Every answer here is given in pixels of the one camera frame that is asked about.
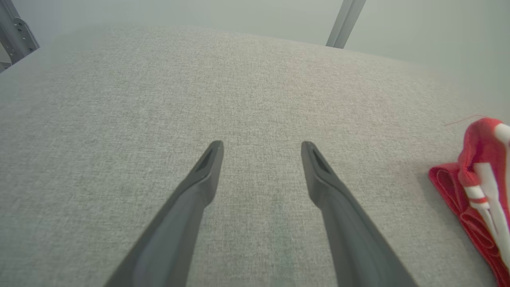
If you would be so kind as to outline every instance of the red and white fabric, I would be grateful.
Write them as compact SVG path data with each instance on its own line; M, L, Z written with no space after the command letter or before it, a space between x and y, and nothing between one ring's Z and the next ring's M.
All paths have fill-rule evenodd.
M493 118L472 123L457 163L429 178L485 258L499 287L510 287L510 127Z

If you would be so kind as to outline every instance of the metal bracket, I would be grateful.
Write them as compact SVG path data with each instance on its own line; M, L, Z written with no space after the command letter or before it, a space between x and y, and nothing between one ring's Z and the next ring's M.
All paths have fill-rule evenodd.
M19 17L11 0L0 0L0 43L12 64L39 48L30 28Z
M344 0L326 46L343 49L366 0Z

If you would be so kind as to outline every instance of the gray upholstery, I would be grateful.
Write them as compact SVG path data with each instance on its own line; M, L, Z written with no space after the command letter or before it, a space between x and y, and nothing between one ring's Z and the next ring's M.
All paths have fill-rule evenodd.
M0 74L0 285L101 286L208 144L225 156L188 286L333 286L313 141L420 286L492 286L427 178L473 114L411 64L200 28L98 26Z

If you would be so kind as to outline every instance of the gray fabric surface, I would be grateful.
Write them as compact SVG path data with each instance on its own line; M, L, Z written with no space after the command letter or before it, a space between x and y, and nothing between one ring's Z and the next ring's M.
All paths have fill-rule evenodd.
M0 285L101 286L222 139L188 286L333 286L313 141L420 286L495 281L427 178L509 105L404 62L199 28L93 27L0 75Z

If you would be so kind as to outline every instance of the white stripe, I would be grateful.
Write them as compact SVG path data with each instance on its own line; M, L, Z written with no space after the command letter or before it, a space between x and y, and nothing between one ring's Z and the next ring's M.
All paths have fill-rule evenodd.
M505 185L507 208L510 208L510 127L505 124L498 124L494 128L494 135L503 143L506 151Z
M481 189L489 200L492 220L494 221L496 232L498 233L494 240L501 253L501 259L508 267L510 266L510 232L508 230L505 213L499 202L498 183L496 182L490 163L475 163L474 168L476 174L480 177Z
M485 198L485 194L483 193L483 191L481 190L481 187L479 185L463 186L463 188L464 188L464 191L466 191L466 195L468 196L468 199L469 198L474 198L474 199ZM489 231L491 232L492 238L496 242L496 245L498 245L498 243L497 243L498 233L496 232L496 227L494 226L494 221L492 220L491 213L488 210L490 208L489 202L484 202L484 203L480 204L480 203L474 203L474 202L470 201L469 205L471 205L471 207L478 210L478 213L483 218L483 221L485 221L485 224L487 224L487 227L489 228Z

